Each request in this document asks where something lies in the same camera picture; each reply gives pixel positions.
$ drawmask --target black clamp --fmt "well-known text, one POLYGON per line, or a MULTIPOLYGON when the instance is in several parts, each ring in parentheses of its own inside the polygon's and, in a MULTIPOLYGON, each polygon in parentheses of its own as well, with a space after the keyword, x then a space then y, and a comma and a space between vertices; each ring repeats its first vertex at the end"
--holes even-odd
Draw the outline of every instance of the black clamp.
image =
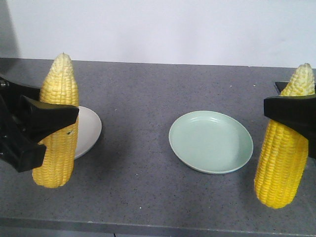
POLYGON ((40 102, 39 96, 39 88, 0 75, 0 158, 18 172, 40 167, 46 146, 38 142, 78 117, 78 107, 40 102))
MULTIPOLYGON (((276 82, 282 91, 287 82, 276 82)), ((264 99, 264 115, 306 137, 309 157, 316 159, 316 95, 276 96, 264 99)))

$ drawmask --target plate rim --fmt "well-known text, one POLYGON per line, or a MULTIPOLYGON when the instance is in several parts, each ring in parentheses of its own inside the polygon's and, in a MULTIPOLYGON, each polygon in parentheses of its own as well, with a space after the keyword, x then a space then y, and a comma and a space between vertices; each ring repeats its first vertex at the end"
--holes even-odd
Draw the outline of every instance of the plate rim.
POLYGON ((197 170, 199 172, 202 172, 202 173, 207 173, 207 174, 227 174, 227 173, 231 173, 231 172, 234 172, 240 168, 242 168, 243 166, 245 166, 249 160, 251 159, 252 155, 253 155, 253 140, 252 140, 252 137, 251 137, 251 134, 249 133, 249 131, 245 128, 245 126, 243 126, 238 120, 234 119, 233 117, 229 116, 229 115, 226 115, 226 114, 223 114, 223 113, 220 113, 220 112, 216 112, 216 111, 208 111, 208 110, 199 110, 199 111, 192 111, 192 112, 188 112, 186 114, 183 114, 181 115, 180 117, 178 117, 171 125, 170 129, 169 129, 169 134, 168 134, 168 139, 169 139, 169 144, 171 146, 171 149, 173 150, 174 154, 176 155, 176 157, 181 160, 184 164, 186 164, 187 166, 189 166, 190 168, 194 169, 194 170, 197 170), (182 158, 180 158, 180 156, 177 154, 176 152, 176 149, 172 146, 172 142, 171 142, 171 132, 172 132, 172 129, 174 128, 174 126, 176 125, 176 123, 183 117, 186 117, 186 116, 189 116, 191 114, 196 114, 196 113, 208 113, 208 114, 218 114, 220 116, 223 116, 223 117, 226 117, 230 120, 232 120, 234 123, 236 123, 237 125, 239 125, 248 135, 249 137, 249 140, 250 140, 250 145, 251 145, 251 150, 250 150, 250 153, 249 153, 249 157, 246 159, 246 161, 244 163, 242 163, 241 165, 233 168, 233 169, 230 169, 230 170, 225 170, 225 171, 210 171, 210 170, 203 170, 203 169, 199 169, 199 168, 196 168, 194 167, 193 165, 189 164, 188 162, 186 162, 185 160, 183 160, 182 158))

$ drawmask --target corn on the cob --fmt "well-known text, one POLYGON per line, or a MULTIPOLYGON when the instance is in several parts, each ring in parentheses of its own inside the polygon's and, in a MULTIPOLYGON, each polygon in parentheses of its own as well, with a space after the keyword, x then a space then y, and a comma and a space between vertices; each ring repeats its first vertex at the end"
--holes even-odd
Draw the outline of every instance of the corn on the cob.
MULTIPOLYGON (((281 96, 315 94, 314 74, 309 64, 300 65, 281 96)), ((297 192, 308 157, 308 140, 293 129, 270 120, 259 158, 254 187, 266 206, 282 208, 297 192)))
MULTIPOLYGON (((78 86, 70 57, 62 53, 54 60, 40 89, 42 102, 79 106, 78 86)), ((43 165, 33 169, 33 179, 47 188, 63 186, 74 168, 78 137, 78 119, 75 124, 60 129, 42 141, 46 145, 43 165)))

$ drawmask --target gray countertop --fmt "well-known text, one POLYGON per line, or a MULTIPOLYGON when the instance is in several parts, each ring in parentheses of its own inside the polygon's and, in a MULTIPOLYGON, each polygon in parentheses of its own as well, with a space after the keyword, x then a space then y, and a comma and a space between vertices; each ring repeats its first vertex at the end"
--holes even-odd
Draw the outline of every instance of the gray countertop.
MULTIPOLYGON (((8 80, 40 86, 52 61, 0 59, 8 80)), ((316 165, 309 158, 297 196, 285 208, 262 205, 253 190, 268 119, 263 99, 294 69, 74 61, 80 105, 103 128, 75 161, 70 181, 37 186, 30 171, 0 160, 0 223, 6 226, 156 236, 315 236, 316 165), (250 132, 249 163, 209 175, 183 164, 168 142, 181 115, 217 111, 250 132)))

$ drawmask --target green plate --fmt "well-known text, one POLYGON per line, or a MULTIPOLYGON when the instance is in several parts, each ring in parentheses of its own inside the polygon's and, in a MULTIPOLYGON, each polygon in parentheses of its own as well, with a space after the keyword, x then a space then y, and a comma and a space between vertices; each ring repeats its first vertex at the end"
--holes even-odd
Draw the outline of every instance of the green plate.
POLYGON ((169 131, 177 157, 189 167, 209 174, 225 174, 251 158, 252 138, 237 120, 213 111, 195 111, 179 117, 169 131))

